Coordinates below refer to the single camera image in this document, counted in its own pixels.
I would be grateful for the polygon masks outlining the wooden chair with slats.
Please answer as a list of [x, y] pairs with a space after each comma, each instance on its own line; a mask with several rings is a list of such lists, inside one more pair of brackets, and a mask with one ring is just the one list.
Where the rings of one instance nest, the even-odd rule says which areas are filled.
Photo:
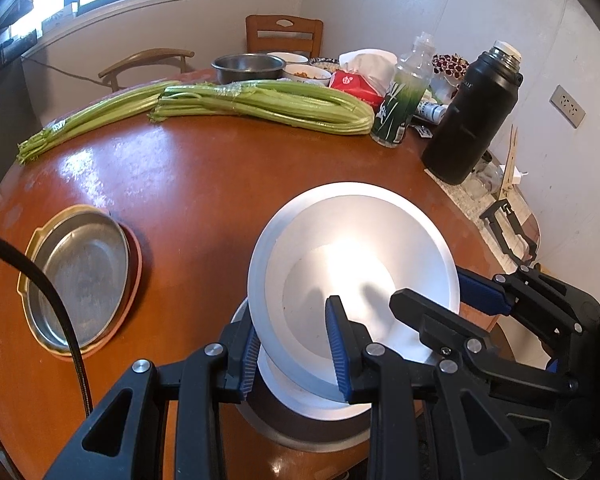
[[292, 52], [317, 58], [324, 23], [293, 15], [251, 14], [246, 17], [247, 51]]

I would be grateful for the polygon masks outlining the small steel bowl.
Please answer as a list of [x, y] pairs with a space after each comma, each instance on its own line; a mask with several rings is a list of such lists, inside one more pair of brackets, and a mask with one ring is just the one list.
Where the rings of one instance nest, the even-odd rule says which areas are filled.
[[283, 76], [285, 65], [282, 58], [265, 53], [228, 54], [211, 63], [220, 84], [278, 79]]

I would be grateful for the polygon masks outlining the thick celery bunch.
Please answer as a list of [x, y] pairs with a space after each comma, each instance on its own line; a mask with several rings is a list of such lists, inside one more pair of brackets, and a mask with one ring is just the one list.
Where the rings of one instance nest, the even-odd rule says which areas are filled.
[[366, 136], [375, 120], [372, 107], [350, 94], [292, 80], [178, 84], [166, 88], [149, 112], [154, 122], [211, 115], [246, 116], [336, 136]]

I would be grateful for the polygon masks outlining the green label plastic bottle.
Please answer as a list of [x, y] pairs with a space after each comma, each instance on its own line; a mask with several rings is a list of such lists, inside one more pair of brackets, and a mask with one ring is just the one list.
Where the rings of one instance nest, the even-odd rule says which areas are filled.
[[434, 37], [422, 32], [415, 38], [411, 52], [399, 58], [392, 84], [370, 132], [378, 144], [396, 148], [402, 142], [404, 130], [429, 87], [435, 53]]

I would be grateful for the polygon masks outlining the small red paper bowl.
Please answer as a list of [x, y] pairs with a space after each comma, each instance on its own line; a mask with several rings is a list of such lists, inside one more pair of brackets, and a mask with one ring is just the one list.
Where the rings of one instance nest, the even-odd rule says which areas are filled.
[[408, 288], [454, 313], [460, 283], [450, 248], [406, 198], [360, 182], [325, 184], [286, 203], [261, 232], [247, 298], [254, 329], [275, 366], [300, 388], [340, 402], [325, 302], [341, 299], [349, 320], [405, 359], [430, 350], [398, 321], [390, 297]]

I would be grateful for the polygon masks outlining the wooden clothespin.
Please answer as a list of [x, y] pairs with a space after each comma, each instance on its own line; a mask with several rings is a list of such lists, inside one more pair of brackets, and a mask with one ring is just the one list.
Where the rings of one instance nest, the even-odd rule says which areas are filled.
[[514, 185], [514, 173], [515, 173], [515, 160], [517, 155], [517, 144], [518, 144], [518, 128], [516, 126], [510, 127], [508, 152], [506, 162], [503, 171], [503, 177], [501, 180], [501, 186], [498, 190], [498, 200], [506, 200], [509, 192], [512, 190]]

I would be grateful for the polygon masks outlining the red tissue pack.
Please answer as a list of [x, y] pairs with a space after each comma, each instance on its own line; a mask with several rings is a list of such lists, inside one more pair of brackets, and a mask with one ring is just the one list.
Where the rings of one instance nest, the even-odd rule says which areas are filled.
[[398, 57], [368, 48], [343, 53], [338, 63], [329, 87], [354, 96], [377, 112], [396, 74]]

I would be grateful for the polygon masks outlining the large steel bowl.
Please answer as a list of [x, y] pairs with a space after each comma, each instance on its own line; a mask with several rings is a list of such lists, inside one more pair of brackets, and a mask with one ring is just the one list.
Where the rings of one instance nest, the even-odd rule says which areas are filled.
[[368, 404], [349, 405], [300, 388], [263, 349], [251, 391], [237, 409], [263, 437], [302, 452], [344, 451], [370, 437]]

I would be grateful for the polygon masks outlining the white ceramic food bowl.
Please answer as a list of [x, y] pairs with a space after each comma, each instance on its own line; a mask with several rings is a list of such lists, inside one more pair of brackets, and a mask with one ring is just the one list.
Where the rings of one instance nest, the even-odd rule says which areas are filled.
[[332, 80], [332, 73], [310, 64], [286, 64], [284, 76], [288, 79], [307, 82], [308, 84], [321, 84], [328, 86]]

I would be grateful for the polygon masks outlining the small white bottle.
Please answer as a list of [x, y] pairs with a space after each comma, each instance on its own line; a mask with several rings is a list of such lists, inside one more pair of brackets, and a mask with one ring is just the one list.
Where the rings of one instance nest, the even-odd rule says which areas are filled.
[[448, 106], [437, 102], [420, 101], [416, 107], [416, 116], [430, 124], [439, 125]]

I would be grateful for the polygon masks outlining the long celery bunch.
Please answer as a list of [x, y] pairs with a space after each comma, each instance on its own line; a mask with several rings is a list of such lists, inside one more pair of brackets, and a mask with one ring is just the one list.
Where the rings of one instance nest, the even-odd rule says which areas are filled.
[[18, 145], [16, 161], [24, 165], [84, 133], [146, 114], [157, 105], [163, 91], [174, 84], [175, 80], [167, 80], [124, 90], [64, 118], [56, 119]]

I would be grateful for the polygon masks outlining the wall power socket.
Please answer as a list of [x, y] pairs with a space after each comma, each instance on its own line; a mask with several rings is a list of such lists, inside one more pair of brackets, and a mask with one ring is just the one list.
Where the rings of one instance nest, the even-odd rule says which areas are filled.
[[560, 84], [556, 86], [550, 96], [550, 104], [568, 120], [573, 128], [578, 128], [585, 118], [585, 110], [580, 107], [580, 104], [574, 97]]

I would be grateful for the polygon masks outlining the black thermos flask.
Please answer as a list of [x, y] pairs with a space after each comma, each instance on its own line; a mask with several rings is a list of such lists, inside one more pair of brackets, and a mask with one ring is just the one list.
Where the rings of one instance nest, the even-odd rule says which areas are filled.
[[478, 164], [517, 103], [521, 61], [515, 47], [498, 40], [468, 66], [422, 152], [422, 163], [435, 177], [458, 185]]

